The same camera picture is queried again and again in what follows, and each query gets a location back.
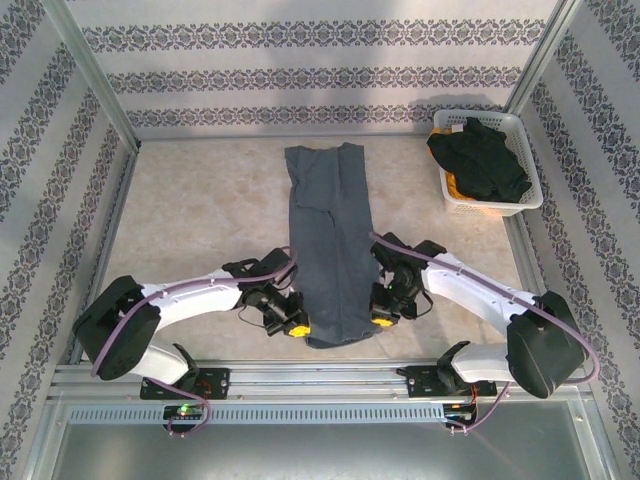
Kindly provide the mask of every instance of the wall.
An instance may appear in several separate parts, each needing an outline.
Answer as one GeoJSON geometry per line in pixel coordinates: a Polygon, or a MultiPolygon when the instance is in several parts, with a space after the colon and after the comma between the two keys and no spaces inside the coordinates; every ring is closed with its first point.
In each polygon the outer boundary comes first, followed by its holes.
{"type": "Polygon", "coordinates": [[[526,214],[549,288],[600,352],[597,403],[640,478],[640,1],[587,0],[522,119],[545,202],[526,214]]]}
{"type": "Polygon", "coordinates": [[[18,477],[132,158],[42,6],[0,2],[0,479],[18,477]]]}
{"type": "Polygon", "coordinates": [[[555,0],[68,3],[143,140],[430,129],[498,109],[555,0]]]}

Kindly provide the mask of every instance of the gray trousers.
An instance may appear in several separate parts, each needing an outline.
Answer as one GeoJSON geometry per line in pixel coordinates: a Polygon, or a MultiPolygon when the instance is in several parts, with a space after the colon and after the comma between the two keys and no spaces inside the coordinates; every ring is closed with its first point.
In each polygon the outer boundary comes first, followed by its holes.
{"type": "Polygon", "coordinates": [[[371,337],[371,284],[378,264],[370,253],[373,230],[364,147],[285,149],[291,177],[289,235],[298,251],[294,285],[311,321],[307,344],[347,345],[371,337]]]}

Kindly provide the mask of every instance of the plastic basket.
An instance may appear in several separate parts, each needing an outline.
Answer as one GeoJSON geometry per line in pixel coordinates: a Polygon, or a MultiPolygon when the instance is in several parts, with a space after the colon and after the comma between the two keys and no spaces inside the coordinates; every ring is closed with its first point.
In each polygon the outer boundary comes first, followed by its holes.
{"type": "Polygon", "coordinates": [[[433,117],[434,127],[441,131],[452,125],[466,124],[467,117],[480,120],[487,127],[507,134],[506,145],[518,157],[518,163],[524,168],[531,182],[531,188],[520,199],[520,203],[480,202],[453,198],[447,189],[445,171],[440,168],[440,184],[444,195],[444,204],[448,212],[474,213],[482,215],[500,215],[509,217],[525,209],[539,208],[542,205],[542,189],[536,171],[531,148],[527,141],[524,126],[518,117],[508,113],[482,112],[476,110],[440,110],[433,117]]]}

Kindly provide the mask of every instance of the black garment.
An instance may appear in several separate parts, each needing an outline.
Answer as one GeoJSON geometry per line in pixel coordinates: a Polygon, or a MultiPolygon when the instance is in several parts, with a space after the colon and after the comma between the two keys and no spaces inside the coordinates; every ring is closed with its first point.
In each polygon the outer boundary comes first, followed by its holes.
{"type": "Polygon", "coordinates": [[[329,348],[371,337],[369,297],[378,280],[364,147],[285,149],[291,177],[289,237],[298,251],[294,285],[304,295],[307,345],[329,348]]]}
{"type": "Polygon", "coordinates": [[[463,132],[434,133],[427,145],[443,169],[456,177],[462,195],[490,202],[518,203],[531,187],[518,157],[504,144],[507,135],[467,118],[463,132]]]}

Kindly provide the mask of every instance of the marble floor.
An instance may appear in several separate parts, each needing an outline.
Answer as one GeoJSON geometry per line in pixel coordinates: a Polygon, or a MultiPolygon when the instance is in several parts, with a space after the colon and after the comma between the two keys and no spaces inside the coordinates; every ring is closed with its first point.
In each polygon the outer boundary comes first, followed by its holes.
{"type": "MultiPolygon", "coordinates": [[[[469,266],[520,286],[502,218],[444,211],[437,165],[424,139],[369,136],[143,144],[103,288],[127,274],[139,283],[187,279],[286,245],[290,181],[284,148],[328,148],[345,141],[365,147],[377,231],[393,231],[411,245],[433,240],[469,266]]],[[[501,341],[462,307],[434,300],[425,317],[330,350],[284,335],[268,338],[239,321],[236,311],[201,315],[158,335],[200,360],[436,358],[460,340],[501,341]]],[[[260,322],[260,313],[249,310],[243,316],[260,322]]]]}

